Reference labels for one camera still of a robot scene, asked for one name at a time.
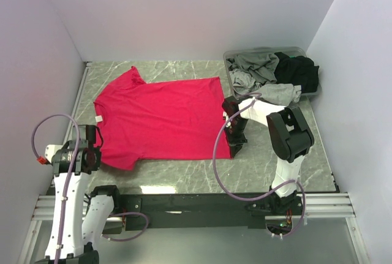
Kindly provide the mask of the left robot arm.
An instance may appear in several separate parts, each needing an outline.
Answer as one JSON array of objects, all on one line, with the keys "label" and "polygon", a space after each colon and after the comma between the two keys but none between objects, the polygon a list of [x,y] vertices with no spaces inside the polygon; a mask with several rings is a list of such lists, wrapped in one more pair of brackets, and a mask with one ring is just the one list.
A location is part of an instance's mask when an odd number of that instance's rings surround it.
[{"label": "left robot arm", "polygon": [[80,125],[64,145],[48,145],[41,164],[53,166],[55,207],[50,240],[41,263],[98,263],[96,242],[107,218],[119,214],[123,202],[116,186],[96,187],[85,208],[85,191],[98,170],[102,140],[97,126]]}]

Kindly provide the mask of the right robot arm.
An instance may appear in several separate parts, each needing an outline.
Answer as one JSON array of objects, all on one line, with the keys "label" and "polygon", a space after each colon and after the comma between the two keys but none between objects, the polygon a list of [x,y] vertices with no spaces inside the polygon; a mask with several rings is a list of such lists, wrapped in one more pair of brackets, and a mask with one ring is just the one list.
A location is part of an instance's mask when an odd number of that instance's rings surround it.
[{"label": "right robot arm", "polygon": [[299,108],[273,105],[256,97],[224,99],[225,134],[233,158],[247,143],[244,134],[249,120],[268,128],[271,145],[277,156],[275,177],[270,194],[255,201],[255,206],[271,213],[283,214],[290,208],[302,206],[297,195],[297,182],[305,155],[314,145],[314,136]]}]

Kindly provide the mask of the red t-shirt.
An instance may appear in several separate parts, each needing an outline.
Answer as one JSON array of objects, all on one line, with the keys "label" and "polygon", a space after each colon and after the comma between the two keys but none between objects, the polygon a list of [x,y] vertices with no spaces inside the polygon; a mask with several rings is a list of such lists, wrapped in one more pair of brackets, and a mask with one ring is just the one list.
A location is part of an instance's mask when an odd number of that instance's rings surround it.
[{"label": "red t-shirt", "polygon": [[219,77],[146,83],[136,67],[94,101],[102,162],[133,170],[138,160],[230,159]]}]

